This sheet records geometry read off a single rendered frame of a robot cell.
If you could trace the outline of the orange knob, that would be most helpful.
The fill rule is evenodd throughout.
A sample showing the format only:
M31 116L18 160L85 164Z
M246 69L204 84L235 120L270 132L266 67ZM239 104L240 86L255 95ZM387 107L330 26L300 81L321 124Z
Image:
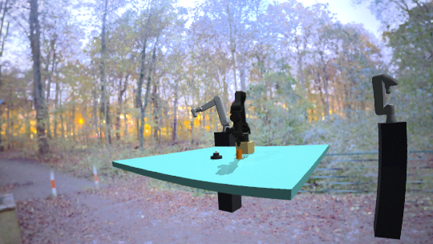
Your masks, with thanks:
M237 151L236 159L242 159L241 149L236 149L236 151Z

